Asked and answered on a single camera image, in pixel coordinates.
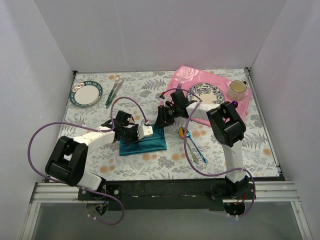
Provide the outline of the teal cloth napkin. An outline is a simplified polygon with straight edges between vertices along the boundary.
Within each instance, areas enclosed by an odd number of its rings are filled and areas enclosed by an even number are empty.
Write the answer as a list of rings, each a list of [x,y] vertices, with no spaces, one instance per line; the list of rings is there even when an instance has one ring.
[[[152,125],[153,135],[141,139],[139,142],[126,145],[123,139],[119,143],[119,155],[129,156],[167,150],[164,128],[154,128]]]

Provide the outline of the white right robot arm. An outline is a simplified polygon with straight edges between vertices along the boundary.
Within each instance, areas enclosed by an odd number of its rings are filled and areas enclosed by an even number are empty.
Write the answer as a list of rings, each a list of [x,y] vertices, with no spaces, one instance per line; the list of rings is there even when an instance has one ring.
[[[237,101],[222,104],[206,104],[201,100],[188,100],[183,89],[173,89],[171,98],[164,97],[157,107],[158,113],[154,126],[164,128],[173,125],[178,117],[209,121],[215,139],[222,145],[225,163],[225,186],[221,191],[230,198],[237,199],[244,194],[249,184],[243,170],[242,140],[246,126],[237,112]]]

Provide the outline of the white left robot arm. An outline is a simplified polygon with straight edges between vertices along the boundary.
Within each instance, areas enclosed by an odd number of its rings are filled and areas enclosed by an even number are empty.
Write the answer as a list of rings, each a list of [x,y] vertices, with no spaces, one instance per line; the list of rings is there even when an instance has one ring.
[[[119,111],[116,118],[103,123],[98,131],[81,136],[62,136],[58,139],[45,167],[45,173],[68,186],[89,189],[95,200],[106,196],[103,178],[86,170],[87,156],[95,150],[123,140],[128,144],[138,141],[138,124],[130,122],[132,116]]]

